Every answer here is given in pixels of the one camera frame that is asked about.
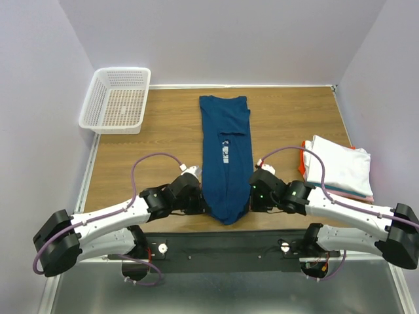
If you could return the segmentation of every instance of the white trim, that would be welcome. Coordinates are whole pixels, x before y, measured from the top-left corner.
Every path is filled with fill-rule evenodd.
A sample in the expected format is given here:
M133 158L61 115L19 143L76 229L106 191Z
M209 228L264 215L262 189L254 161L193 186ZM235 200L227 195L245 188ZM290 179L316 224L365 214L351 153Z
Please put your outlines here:
M152 84L150 90L175 90L175 89L194 89L194 88L283 88L283 87L332 87L326 85L304 85L304 84Z
M90 149L89 159L87 161L86 171L84 172L83 181L80 187L79 197L77 198L76 208L74 213L81 214L84 212L84 206L86 205L87 193L90 186L90 180L92 179L94 161L98 152L100 141L100 135L95 134L93 138L92 148Z
M38 314L50 314L54 305L55 295L57 293L60 276L50 277L46 280L44 294L42 295L41 304L39 305Z
M342 120L343 126L344 126L344 128L345 128L345 132L346 132L346 136L348 137L349 144L350 144L351 146L353 146L353 145L352 145L351 138L350 138L349 133L348 133L348 128L346 127L346 124L345 124L345 120L343 120L342 111L340 111L339 102L338 102L338 97L336 96L336 89L337 89L338 87L337 87L337 85L332 85L332 86L330 86L330 88L332 89L332 94L333 94L333 97L335 98L336 107L338 107L338 111L339 111L340 119Z
M405 314L417 314L403 270L400 267L391 264L388 264L388 266L390 267L390 271L393 275L394 284L399 294L400 302L403 306L403 311Z

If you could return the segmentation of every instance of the blue garment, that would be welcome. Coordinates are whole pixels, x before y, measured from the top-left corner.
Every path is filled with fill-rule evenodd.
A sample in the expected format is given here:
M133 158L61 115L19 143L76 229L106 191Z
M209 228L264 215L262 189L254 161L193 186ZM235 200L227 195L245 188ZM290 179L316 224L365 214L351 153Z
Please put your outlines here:
M211 215L232 224L247 212L253 173L247 98L201 96L199 102L204 133L202 193Z

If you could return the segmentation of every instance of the white baseboard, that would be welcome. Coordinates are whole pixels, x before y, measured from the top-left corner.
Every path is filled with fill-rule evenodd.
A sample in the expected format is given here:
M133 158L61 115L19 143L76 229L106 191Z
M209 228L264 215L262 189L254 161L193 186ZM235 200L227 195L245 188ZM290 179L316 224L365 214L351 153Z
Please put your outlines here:
M174 89L192 89L192 88L278 88L278 87L331 87L328 85L304 85L304 84L271 84L271 85L254 85L254 84L152 84L151 90L174 90Z

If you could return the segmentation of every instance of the gray floor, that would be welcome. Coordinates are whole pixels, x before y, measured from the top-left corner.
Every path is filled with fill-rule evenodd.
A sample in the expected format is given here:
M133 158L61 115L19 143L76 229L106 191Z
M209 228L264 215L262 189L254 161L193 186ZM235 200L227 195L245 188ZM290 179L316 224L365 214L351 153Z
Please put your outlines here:
M61 276L53 313L397 314L403 310L385 261L349 260L335 278L320 283L279 271L172 273L165 276L164 284L152 288L124 283L119 263L80 263Z

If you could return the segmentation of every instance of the gray wall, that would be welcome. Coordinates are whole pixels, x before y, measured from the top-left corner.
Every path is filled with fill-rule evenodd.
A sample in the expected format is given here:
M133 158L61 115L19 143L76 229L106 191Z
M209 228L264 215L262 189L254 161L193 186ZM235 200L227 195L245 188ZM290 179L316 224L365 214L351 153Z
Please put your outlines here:
M406 203L419 215L419 1L388 0L338 85L352 143L372 154L378 204ZM419 271L406 271L419 309Z
M0 313L36 313L32 237L72 211L92 134L77 119L93 68L55 0L0 2Z
M152 84L336 84L385 0L60 0L95 69Z

